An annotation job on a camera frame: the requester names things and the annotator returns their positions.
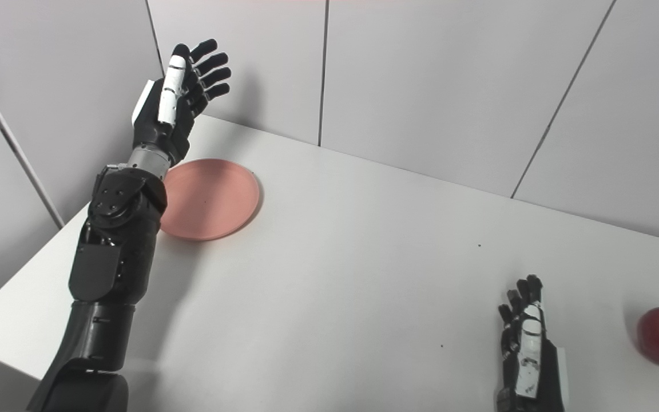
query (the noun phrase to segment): table surface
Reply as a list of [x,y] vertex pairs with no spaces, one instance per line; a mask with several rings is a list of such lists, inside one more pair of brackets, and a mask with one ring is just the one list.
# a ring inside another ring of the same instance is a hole
[[[659,238],[211,117],[188,160],[256,174],[233,235],[160,233],[124,375],[130,410],[494,409],[497,305],[544,284],[570,410],[659,410],[632,344],[659,306]],[[81,211],[0,290],[0,361],[35,378],[62,338]]]

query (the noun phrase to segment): robot finger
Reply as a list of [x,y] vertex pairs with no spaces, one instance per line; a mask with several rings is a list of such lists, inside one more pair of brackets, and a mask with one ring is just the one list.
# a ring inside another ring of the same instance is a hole
[[530,305],[530,290],[528,288],[528,282],[525,279],[520,279],[516,286],[518,287],[518,292],[520,292],[523,308]]
[[523,311],[523,300],[520,297],[520,293],[515,289],[508,290],[507,300],[510,301],[510,307],[513,309],[513,316],[520,315],[521,311]]
[[214,68],[219,68],[226,63],[228,63],[228,55],[225,53],[219,53],[207,58],[207,60],[199,63],[199,65],[194,66],[193,70],[197,73],[197,76],[202,77],[207,73],[210,73]]
[[200,58],[217,50],[217,42],[214,39],[205,40],[195,47],[190,53],[193,63],[197,63]]
[[199,80],[194,70],[188,71],[185,74],[185,80],[182,81],[182,93],[188,94],[192,89],[201,89],[201,86],[195,87]]
[[528,275],[526,281],[530,290],[531,303],[541,302],[541,289],[543,288],[541,280],[536,275]]
[[218,81],[223,81],[231,77],[230,68],[219,68],[214,72],[211,72],[209,75],[200,79],[200,84],[202,85],[203,90],[209,89],[214,86]]
[[207,100],[211,101],[215,97],[222,96],[223,94],[227,94],[230,91],[231,91],[231,87],[228,86],[227,83],[221,83],[218,84],[217,86],[212,86],[211,88],[209,88],[207,92],[205,92],[205,94],[207,96]]
[[502,330],[502,337],[500,338],[500,350],[502,351],[502,359],[507,359],[512,352],[510,347],[510,332],[512,330],[508,327]]
[[510,325],[513,321],[513,312],[510,310],[508,305],[500,305],[497,307],[497,310],[500,312],[500,318],[505,322],[505,326]]

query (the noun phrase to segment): black fingertip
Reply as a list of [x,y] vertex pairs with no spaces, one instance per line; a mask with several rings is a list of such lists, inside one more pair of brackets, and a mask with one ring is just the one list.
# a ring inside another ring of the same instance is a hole
[[192,50],[190,57],[193,62],[197,62],[200,58],[203,58],[206,54],[215,52],[215,50],[217,50],[217,42],[214,39],[205,40]]
[[513,312],[508,305],[500,305],[497,310],[500,312],[500,318],[505,322],[505,325],[509,325],[513,321]]
[[218,84],[217,86],[211,87],[205,93],[207,94],[207,98],[212,100],[215,97],[222,96],[223,94],[228,94],[228,92],[230,91],[231,91],[231,87],[228,86],[227,83],[221,83]]
[[528,306],[528,303],[530,303],[530,289],[528,288],[528,282],[525,279],[520,279],[515,285],[518,287],[518,292],[520,292],[523,305]]
[[189,62],[190,58],[190,48],[187,47],[186,45],[180,43],[174,47],[174,50],[172,50],[172,55],[173,56],[180,56],[181,58],[184,58],[186,61]]
[[541,280],[536,275],[528,275],[526,281],[528,281],[528,287],[530,289],[531,302],[540,302],[541,289],[543,288]]

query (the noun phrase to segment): black robotic arm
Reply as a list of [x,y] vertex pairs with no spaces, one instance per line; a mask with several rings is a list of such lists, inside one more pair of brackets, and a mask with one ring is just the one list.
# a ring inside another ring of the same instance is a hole
[[134,110],[133,151],[102,170],[81,229],[63,340],[27,410],[126,412],[124,365],[136,303],[144,297],[160,218],[162,179],[188,152],[194,118],[227,93],[231,71],[215,40],[177,45],[165,77],[148,82]]

